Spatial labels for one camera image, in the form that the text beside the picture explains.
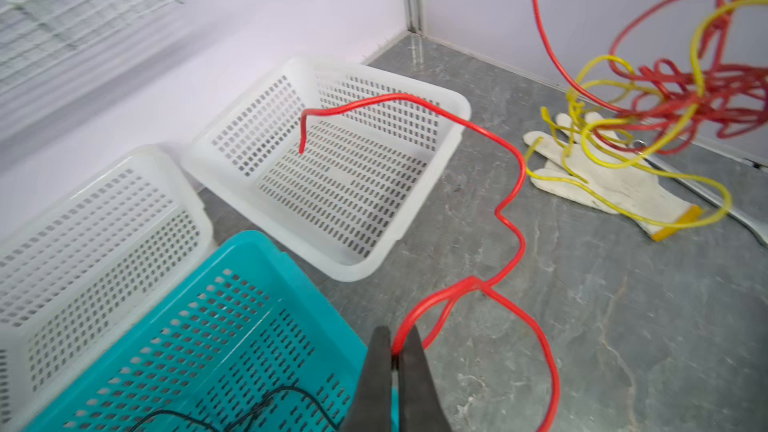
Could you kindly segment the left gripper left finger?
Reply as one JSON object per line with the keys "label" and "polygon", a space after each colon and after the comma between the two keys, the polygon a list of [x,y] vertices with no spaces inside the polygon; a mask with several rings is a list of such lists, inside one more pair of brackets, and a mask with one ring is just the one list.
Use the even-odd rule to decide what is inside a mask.
{"label": "left gripper left finger", "polygon": [[353,401],[339,431],[392,430],[391,343],[387,326],[374,329]]}

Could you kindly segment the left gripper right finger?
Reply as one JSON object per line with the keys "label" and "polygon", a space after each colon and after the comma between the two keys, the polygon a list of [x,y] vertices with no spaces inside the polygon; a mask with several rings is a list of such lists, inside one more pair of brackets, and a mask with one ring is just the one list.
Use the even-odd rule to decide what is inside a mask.
{"label": "left gripper right finger", "polygon": [[397,356],[399,430],[451,432],[418,329],[412,328]]}

